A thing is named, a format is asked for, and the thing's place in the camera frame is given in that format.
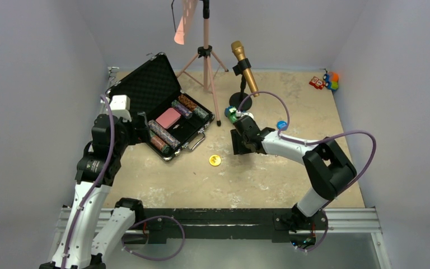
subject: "briefcase handle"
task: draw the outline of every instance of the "briefcase handle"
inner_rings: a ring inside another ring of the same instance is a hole
[[[198,131],[198,133],[202,134],[202,138],[199,141],[197,141],[197,143],[195,143],[195,145],[192,148],[189,148],[189,143],[186,143],[184,146],[182,146],[182,148],[183,149],[187,149],[190,152],[194,151],[206,138],[205,129],[204,128],[200,129]]]

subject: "light stand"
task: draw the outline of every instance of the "light stand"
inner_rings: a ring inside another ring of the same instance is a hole
[[[197,53],[192,57],[192,59],[185,65],[184,68],[177,74],[177,77],[182,75],[183,73],[193,79],[195,82],[200,84],[205,91],[208,91],[208,79],[210,79],[210,87],[212,89],[211,93],[213,96],[213,104],[215,106],[215,119],[217,120],[217,125],[222,125],[220,121],[220,115],[218,114],[218,101],[217,94],[215,92],[215,84],[213,83],[213,71],[212,71],[212,61],[210,59],[211,55],[215,57],[217,62],[223,67],[225,72],[228,72],[228,68],[222,63],[220,58],[215,54],[212,50],[212,46],[208,44],[208,32],[209,32],[209,18],[210,18],[210,8],[209,8],[209,0],[201,0],[203,2],[203,47],[199,47],[197,49]],[[185,70],[195,61],[197,58],[203,57],[203,84],[200,83],[193,76],[188,74]]]

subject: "floor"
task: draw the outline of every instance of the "floor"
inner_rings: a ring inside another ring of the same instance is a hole
[[[165,257],[173,253],[180,243],[181,239],[169,239],[167,244],[130,247],[150,257]],[[308,254],[294,251],[289,243],[271,243],[270,240],[188,239],[176,257],[154,263],[115,248],[106,266],[118,269],[380,269],[371,235],[353,233],[328,233],[322,245]]]
[[[118,79],[127,74],[118,73]],[[201,72],[190,74],[203,81]],[[322,73],[254,72],[260,90],[276,93],[286,102],[291,115],[291,125],[284,132],[287,135],[315,140],[343,131],[332,93],[309,85],[314,75],[320,77]],[[214,112],[210,93],[186,75],[179,81],[185,92]],[[292,207],[299,201],[311,187],[303,165],[276,156],[233,155],[233,128],[223,111],[230,96],[239,91],[239,84],[240,77],[232,72],[216,75],[222,126],[217,127],[214,121],[206,131],[207,139],[194,152],[182,151],[167,163],[147,145],[127,149],[105,207],[113,207],[121,197],[137,198],[145,207],[159,208]],[[275,128],[279,120],[286,120],[281,103],[270,95],[254,98],[250,112],[260,128]],[[338,139],[338,143],[349,156],[345,139]],[[221,156],[220,166],[209,164],[214,154]],[[329,207],[364,207],[358,184]]]

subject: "microphone clip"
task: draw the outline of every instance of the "microphone clip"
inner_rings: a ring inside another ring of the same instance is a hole
[[[243,73],[243,71],[247,68],[251,68],[251,64],[248,58],[245,58],[241,61],[238,61],[238,64],[233,66],[233,72],[236,76],[238,76],[239,74]]]

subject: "briefcase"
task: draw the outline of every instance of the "briefcase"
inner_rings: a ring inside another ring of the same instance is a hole
[[[116,82],[108,89],[107,94],[110,97],[127,95],[130,98],[129,112],[132,118],[136,119],[138,113],[145,112],[148,122],[153,122],[171,108],[172,102],[180,100],[181,95],[197,105],[201,109],[197,109],[198,111],[205,111],[205,114],[201,113],[205,116],[204,118],[195,113],[192,113],[190,118],[182,115],[171,127],[165,129],[179,142],[177,146],[170,146],[167,143],[169,150],[165,148],[165,152],[162,152],[153,143],[147,143],[165,161],[172,160],[182,150],[189,152],[195,150],[205,140],[205,130],[214,119],[214,114],[210,110],[183,92],[169,59],[163,52],[156,54],[129,75]],[[189,147],[189,143],[198,136],[201,138]]]

